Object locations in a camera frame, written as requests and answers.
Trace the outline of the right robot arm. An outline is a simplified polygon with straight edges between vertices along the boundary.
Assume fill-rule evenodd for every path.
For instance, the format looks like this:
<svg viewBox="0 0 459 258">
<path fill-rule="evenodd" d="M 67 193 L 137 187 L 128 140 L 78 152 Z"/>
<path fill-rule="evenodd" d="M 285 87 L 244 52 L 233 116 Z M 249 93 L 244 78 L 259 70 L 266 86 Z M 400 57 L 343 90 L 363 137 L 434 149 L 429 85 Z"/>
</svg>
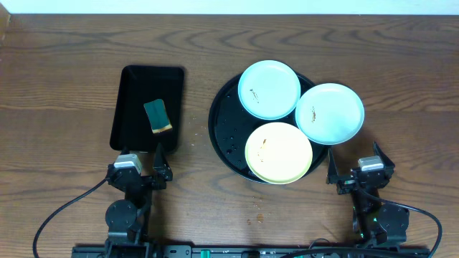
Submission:
<svg viewBox="0 0 459 258">
<path fill-rule="evenodd" d="M 353 230 L 361 248 L 395 248 L 407 241 L 410 212 L 406 208 L 379 199 L 394 173 L 395 164 L 373 144 L 374 155 L 358 160 L 349 175 L 339 175 L 333 156 L 328 151 L 326 183 L 335 184 L 339 195 L 349 194 L 353 202 Z"/>
</svg>

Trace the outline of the light blue plate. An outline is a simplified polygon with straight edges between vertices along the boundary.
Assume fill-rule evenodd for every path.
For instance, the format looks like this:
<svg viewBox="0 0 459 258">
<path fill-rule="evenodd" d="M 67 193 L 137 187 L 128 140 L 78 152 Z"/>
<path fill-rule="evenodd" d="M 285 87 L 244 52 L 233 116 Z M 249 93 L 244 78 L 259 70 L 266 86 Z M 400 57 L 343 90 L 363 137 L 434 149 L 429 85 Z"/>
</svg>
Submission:
<svg viewBox="0 0 459 258">
<path fill-rule="evenodd" d="M 286 64 L 263 60 L 242 73 L 237 93 L 249 114 L 262 120 L 277 120 L 295 109 L 301 96 L 301 83 Z"/>
</svg>

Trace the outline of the yellow plate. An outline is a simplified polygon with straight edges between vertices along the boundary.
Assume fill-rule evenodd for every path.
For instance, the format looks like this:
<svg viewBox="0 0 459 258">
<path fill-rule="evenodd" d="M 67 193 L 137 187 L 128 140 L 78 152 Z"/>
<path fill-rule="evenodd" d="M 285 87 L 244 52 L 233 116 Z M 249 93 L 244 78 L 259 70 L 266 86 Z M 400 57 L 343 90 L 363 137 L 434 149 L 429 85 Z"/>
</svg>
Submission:
<svg viewBox="0 0 459 258">
<path fill-rule="evenodd" d="M 303 177 L 313 160 L 307 136 L 287 123 L 267 123 L 255 129 L 245 144 L 249 169 L 262 181 L 288 184 Z"/>
</svg>

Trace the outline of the green and yellow sponge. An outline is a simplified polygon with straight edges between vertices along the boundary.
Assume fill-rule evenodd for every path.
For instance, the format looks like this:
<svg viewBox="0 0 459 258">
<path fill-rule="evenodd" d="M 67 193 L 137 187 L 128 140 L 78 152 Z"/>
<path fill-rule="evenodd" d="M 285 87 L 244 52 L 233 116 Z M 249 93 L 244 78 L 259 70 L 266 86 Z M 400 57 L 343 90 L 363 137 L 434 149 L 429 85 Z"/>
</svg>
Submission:
<svg viewBox="0 0 459 258">
<path fill-rule="evenodd" d="M 171 121 L 167 115 L 166 106 L 162 99 L 156 99 L 143 105 L 153 134 L 172 130 Z"/>
</svg>

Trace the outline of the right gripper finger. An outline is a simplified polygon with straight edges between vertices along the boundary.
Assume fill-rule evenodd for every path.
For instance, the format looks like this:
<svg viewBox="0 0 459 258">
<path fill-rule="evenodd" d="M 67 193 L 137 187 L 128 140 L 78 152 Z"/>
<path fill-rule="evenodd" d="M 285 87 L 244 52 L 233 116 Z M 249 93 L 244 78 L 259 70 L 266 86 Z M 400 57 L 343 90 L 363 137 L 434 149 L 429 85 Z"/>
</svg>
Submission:
<svg viewBox="0 0 459 258">
<path fill-rule="evenodd" d="M 384 154 L 376 141 L 373 142 L 374 155 L 379 156 L 385 168 L 395 168 L 395 164 Z"/>
<path fill-rule="evenodd" d="M 328 150 L 328 172 L 326 183 L 327 184 L 337 184 L 339 181 L 338 170 L 333 156 L 333 151 L 331 148 Z"/>
</svg>

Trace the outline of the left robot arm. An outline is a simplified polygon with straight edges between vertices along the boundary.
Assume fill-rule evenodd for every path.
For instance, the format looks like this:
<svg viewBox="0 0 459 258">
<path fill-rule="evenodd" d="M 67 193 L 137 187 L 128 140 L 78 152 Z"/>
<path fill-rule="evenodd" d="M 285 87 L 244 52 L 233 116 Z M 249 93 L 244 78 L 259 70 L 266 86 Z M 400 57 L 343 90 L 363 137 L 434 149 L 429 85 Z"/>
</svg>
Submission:
<svg viewBox="0 0 459 258">
<path fill-rule="evenodd" d="M 148 239 L 152 192 L 166 189 L 166 183 L 173 179 L 161 144 L 156 147 L 153 175 L 143 176 L 142 168 L 138 156 L 128 151 L 122 152 L 108 166 L 108 184 L 125 194 L 123 199 L 112 203 L 105 213 L 109 242 L 140 244 Z"/>
</svg>

